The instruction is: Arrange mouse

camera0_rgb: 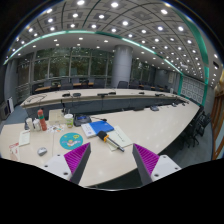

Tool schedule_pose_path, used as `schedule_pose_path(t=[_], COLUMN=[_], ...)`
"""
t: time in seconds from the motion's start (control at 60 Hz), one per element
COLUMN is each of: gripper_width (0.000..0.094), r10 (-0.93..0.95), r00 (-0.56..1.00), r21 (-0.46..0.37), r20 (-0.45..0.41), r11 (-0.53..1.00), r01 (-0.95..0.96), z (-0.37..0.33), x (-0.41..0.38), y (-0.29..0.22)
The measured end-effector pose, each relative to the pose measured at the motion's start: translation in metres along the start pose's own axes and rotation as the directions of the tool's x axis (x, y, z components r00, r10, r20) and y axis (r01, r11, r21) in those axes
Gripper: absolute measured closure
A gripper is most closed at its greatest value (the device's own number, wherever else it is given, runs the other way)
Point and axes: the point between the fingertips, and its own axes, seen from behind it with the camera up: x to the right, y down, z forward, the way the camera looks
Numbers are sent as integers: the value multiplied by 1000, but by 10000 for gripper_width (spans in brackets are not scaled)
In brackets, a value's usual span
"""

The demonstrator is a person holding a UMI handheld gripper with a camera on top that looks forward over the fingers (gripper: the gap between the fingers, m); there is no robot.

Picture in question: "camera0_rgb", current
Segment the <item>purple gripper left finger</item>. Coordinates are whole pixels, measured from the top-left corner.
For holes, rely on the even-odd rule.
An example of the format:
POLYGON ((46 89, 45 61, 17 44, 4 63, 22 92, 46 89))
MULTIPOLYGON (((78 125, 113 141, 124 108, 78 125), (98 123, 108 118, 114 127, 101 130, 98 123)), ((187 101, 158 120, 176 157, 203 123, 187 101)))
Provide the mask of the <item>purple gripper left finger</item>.
POLYGON ((91 153, 91 144, 86 143, 62 155, 52 157, 44 169, 72 183, 78 184, 91 153))

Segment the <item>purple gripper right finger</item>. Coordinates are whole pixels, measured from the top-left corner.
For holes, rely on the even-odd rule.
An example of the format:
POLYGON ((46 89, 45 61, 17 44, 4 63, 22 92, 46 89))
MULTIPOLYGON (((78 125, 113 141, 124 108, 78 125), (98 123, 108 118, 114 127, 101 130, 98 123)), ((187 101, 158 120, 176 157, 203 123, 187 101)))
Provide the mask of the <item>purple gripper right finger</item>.
POLYGON ((143 185, 180 170, 180 167, 167 155, 159 156, 138 144, 133 144, 132 154, 143 185))

